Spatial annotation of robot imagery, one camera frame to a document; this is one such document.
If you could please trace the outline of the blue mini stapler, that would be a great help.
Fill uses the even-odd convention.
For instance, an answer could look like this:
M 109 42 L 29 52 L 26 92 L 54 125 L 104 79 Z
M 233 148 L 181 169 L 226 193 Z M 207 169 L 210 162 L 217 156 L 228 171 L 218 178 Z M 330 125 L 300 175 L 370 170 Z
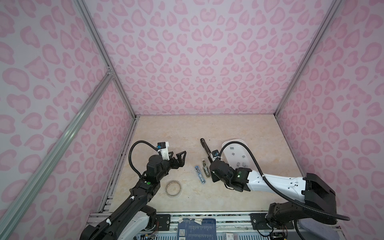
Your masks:
M 198 178 L 199 178 L 201 184 L 204 185 L 204 184 L 206 183 L 206 180 L 205 180 L 204 176 L 202 175 L 202 172 L 201 172 L 201 170 L 200 170 L 200 167 L 199 167 L 199 166 L 195 166 L 195 171 L 196 171 L 196 173 L 197 173 L 197 176 L 198 176 Z

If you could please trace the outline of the black stapler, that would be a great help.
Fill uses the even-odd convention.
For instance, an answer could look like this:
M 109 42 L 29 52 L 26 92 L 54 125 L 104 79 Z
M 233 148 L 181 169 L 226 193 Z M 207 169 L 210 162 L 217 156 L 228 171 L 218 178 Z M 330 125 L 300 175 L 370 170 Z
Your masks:
M 209 149 L 209 147 L 208 147 L 208 145 L 207 145 L 205 139 L 204 139 L 204 138 L 201 138 L 201 139 L 200 139 L 200 143 L 201 143 L 202 147 L 204 148 L 205 152 L 206 152 L 207 155 L 208 155 L 208 160 L 209 160 L 209 162 L 212 163 L 212 162 L 213 162 L 213 159 L 212 159 L 212 153 L 211 153 L 211 151 L 210 151 L 210 149 Z

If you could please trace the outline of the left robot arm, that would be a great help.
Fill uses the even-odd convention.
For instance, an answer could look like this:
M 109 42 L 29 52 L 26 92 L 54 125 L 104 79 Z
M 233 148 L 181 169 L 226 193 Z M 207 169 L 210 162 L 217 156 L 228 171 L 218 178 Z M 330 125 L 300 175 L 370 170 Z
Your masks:
M 147 170 L 141 174 L 132 163 L 132 153 L 138 144 L 145 144 L 157 153 L 149 158 Z M 88 225 L 81 233 L 81 240 L 132 240 L 142 230 L 155 230 L 156 210 L 147 204 L 153 199 L 161 187 L 161 180 L 170 170 L 185 165 L 187 152 L 176 156 L 168 150 L 168 142 L 160 142 L 153 146 L 146 141 L 133 143 L 129 150 L 128 162 L 132 170 L 139 176 L 136 185 L 130 189 L 129 197 L 105 220 L 97 226 Z

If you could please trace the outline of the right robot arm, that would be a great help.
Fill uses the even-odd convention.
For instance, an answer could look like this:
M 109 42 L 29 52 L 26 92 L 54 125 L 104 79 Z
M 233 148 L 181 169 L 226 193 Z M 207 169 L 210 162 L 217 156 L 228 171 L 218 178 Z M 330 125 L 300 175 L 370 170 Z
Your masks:
M 232 146 L 246 150 L 256 169 L 234 169 L 228 161 L 223 161 L 225 149 Z M 301 219 L 313 219 L 326 225 L 335 225 L 338 220 L 350 221 L 350 217 L 337 213 L 335 191 L 316 174 L 297 178 L 265 174 L 249 147 L 239 141 L 230 141 L 210 155 L 214 182 L 222 181 L 227 189 L 237 192 L 275 193 L 285 200 L 282 204 L 270 204 L 265 219 L 273 228 Z

